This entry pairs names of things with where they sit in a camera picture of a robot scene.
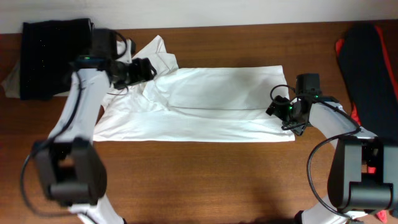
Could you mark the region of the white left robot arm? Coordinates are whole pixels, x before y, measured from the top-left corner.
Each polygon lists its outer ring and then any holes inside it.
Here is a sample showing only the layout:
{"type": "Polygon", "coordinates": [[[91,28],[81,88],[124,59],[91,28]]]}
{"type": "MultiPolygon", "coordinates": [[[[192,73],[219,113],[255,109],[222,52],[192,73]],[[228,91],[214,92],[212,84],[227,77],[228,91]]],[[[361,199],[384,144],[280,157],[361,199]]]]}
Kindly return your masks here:
{"type": "Polygon", "coordinates": [[[152,80],[157,71],[148,58],[124,63],[82,56],[71,63],[72,85],[48,138],[37,141],[35,161],[46,199],[68,208],[83,223],[125,223],[106,196],[107,173],[93,146],[94,128],[103,98],[117,90],[152,80]]]}

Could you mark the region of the white t-shirt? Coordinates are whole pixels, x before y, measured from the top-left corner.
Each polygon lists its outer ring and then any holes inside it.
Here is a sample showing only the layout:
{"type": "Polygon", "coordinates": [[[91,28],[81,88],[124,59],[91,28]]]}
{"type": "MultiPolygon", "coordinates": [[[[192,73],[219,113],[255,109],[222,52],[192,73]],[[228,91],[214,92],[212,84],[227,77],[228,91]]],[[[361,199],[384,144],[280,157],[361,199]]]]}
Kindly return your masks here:
{"type": "Polygon", "coordinates": [[[151,81],[111,89],[95,141],[287,142],[295,139],[266,113],[270,92],[288,97],[280,65],[180,68],[155,37],[137,53],[157,71],[151,81]]]}

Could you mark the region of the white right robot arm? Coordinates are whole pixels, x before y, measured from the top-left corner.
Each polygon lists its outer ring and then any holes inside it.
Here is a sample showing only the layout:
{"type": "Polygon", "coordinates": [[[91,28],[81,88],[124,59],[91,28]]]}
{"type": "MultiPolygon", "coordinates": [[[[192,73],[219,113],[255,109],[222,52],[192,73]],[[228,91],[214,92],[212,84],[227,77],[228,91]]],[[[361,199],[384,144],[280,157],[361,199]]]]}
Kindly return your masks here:
{"type": "Polygon", "coordinates": [[[299,94],[297,101],[273,97],[267,114],[282,120],[285,129],[300,136],[308,125],[325,140],[307,159],[307,179],[318,203],[298,212],[296,223],[359,223],[359,218],[397,208],[397,144],[361,127],[331,96],[299,94]],[[312,160],[326,144],[335,153],[327,195],[319,196],[312,178],[312,160]]]}

